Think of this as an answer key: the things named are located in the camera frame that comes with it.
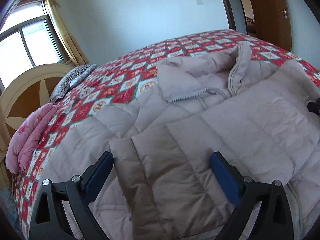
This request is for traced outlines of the right beige curtain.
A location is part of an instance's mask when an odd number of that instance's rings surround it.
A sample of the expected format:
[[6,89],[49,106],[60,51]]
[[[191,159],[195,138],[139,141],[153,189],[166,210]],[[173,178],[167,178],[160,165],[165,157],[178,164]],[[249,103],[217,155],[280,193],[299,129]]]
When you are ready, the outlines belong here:
[[48,13],[53,27],[66,50],[69,58],[75,66],[88,63],[86,55],[81,50],[79,44],[73,35],[69,32],[67,25],[64,23],[60,13],[60,5],[57,0],[44,0],[44,7]]

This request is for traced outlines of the red patterned bed quilt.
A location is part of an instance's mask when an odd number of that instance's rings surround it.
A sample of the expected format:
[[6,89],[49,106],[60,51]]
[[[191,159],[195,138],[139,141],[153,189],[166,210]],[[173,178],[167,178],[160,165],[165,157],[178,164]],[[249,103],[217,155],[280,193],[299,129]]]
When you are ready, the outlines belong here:
[[172,57],[202,57],[234,48],[246,42],[251,60],[276,66],[295,60],[319,88],[319,71],[296,55],[269,42],[234,30],[209,31],[173,38],[133,51],[93,70],[78,86],[66,94],[59,110],[44,130],[26,170],[14,177],[14,201],[22,232],[29,237],[30,220],[37,193],[43,182],[42,172],[48,158],[64,137],[85,119],[109,103],[128,104],[156,83],[156,65]]

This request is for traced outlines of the dark wooden door frame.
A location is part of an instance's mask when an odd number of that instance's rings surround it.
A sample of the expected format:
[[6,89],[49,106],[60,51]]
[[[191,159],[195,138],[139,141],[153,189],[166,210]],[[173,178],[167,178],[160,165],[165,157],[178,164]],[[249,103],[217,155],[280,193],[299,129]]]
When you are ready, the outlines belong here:
[[251,0],[222,0],[229,28],[256,37]]

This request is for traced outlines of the light pink puffer jacket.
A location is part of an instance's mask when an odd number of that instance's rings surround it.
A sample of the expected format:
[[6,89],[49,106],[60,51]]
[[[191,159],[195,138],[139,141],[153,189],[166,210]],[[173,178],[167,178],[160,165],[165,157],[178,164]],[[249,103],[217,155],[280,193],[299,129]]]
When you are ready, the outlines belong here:
[[109,151],[114,169],[89,207],[111,239],[212,239],[234,206],[209,166],[219,151],[245,176],[285,187],[295,237],[319,217],[319,88],[302,65],[251,60],[246,42],[156,65],[155,85],[69,132],[42,179],[71,179]]

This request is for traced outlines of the striped grey pillow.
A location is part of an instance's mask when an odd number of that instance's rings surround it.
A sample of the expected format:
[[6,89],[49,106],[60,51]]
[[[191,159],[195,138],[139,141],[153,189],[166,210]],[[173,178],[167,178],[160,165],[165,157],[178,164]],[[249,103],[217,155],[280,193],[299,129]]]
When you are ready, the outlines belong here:
[[70,70],[56,85],[53,92],[50,95],[50,101],[53,104],[57,104],[62,100],[67,92],[76,87],[86,77],[88,77],[93,70],[97,67],[97,64],[84,64],[77,66]]

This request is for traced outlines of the folded pink blanket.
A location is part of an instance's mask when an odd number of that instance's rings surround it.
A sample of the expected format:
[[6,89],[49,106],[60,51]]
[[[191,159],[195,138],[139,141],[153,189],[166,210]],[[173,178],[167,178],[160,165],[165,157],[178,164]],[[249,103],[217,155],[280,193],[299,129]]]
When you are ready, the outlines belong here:
[[58,107],[47,103],[31,113],[14,133],[5,157],[7,169],[12,174],[23,172],[39,144],[41,136]]

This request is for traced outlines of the cream and wood headboard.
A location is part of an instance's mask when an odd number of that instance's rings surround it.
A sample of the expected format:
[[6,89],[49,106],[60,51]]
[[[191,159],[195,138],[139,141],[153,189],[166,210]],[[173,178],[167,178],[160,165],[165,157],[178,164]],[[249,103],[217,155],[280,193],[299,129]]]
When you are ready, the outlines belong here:
[[43,64],[12,81],[1,94],[5,127],[11,136],[33,111],[50,101],[54,88],[70,70],[65,64]]

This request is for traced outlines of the window with frame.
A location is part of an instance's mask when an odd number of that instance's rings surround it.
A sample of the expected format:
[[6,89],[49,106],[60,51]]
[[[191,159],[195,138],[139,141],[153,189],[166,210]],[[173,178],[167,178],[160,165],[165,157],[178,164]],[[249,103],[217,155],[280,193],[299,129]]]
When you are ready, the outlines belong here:
[[1,29],[0,50],[1,90],[31,68],[69,60],[44,0],[25,0],[18,4]]

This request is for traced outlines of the brown wooden door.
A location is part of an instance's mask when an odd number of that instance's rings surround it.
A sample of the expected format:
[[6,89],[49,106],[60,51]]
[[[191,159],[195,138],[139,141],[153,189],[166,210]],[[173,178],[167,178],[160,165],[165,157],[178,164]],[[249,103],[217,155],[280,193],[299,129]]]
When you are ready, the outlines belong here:
[[[257,38],[291,51],[291,23],[286,0],[251,0],[251,3]],[[283,9],[286,9],[287,18],[279,12]]]

